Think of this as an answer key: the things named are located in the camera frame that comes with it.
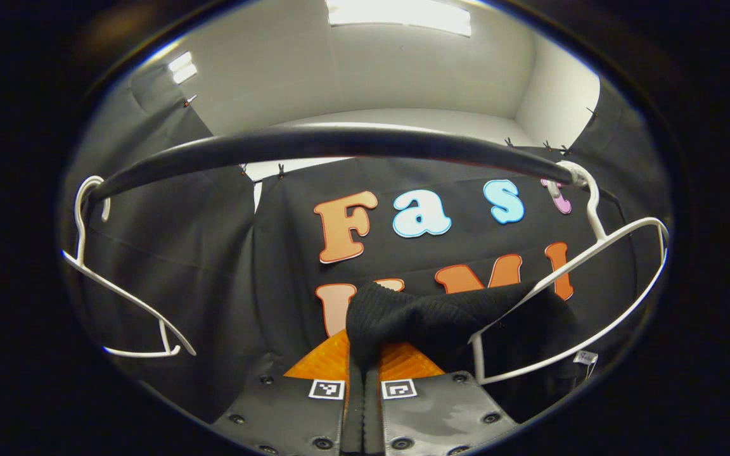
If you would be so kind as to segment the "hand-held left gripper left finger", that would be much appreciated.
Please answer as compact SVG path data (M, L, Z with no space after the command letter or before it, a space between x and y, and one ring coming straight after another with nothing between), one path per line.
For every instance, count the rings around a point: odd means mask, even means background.
M362 402L362 378L342 330L285 373L252 376L211 428L255 455L357 454Z

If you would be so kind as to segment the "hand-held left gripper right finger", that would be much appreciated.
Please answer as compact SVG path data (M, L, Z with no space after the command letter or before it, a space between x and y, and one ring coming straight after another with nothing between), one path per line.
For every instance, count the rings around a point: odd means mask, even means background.
M520 426L469 372L446 373L408 343L383 346L365 392L367 454L474 455Z

